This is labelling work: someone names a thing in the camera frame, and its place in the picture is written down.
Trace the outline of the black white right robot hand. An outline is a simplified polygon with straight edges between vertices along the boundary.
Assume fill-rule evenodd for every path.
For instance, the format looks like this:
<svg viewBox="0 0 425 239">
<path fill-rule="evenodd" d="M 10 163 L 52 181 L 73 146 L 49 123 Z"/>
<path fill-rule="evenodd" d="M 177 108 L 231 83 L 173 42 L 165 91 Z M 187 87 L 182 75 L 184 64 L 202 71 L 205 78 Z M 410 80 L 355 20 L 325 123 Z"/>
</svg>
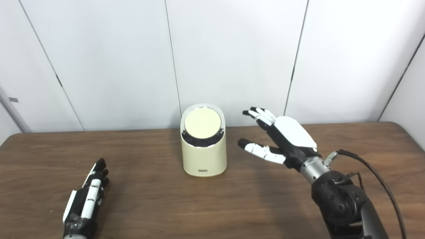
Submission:
<svg viewBox="0 0 425 239">
<path fill-rule="evenodd" d="M 270 162 L 284 164 L 297 172 L 301 172 L 307 159 L 320 156 L 316 142 L 295 119 L 275 116 L 269 110 L 257 107 L 244 110 L 242 114 L 253 118 L 276 145 L 272 147 L 241 138 L 238 145 L 246 152 Z"/>
</svg>

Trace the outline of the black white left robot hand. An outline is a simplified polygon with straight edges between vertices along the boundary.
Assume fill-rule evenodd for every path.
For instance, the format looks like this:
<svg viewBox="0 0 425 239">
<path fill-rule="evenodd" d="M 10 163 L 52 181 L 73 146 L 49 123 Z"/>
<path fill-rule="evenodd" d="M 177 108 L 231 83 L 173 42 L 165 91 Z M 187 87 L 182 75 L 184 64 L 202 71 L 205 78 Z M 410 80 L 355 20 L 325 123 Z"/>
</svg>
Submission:
<svg viewBox="0 0 425 239">
<path fill-rule="evenodd" d="M 93 239 L 97 229 L 97 216 L 109 183 L 104 158 L 91 168 L 83 186 L 70 194 L 62 222 L 64 239 Z"/>
</svg>

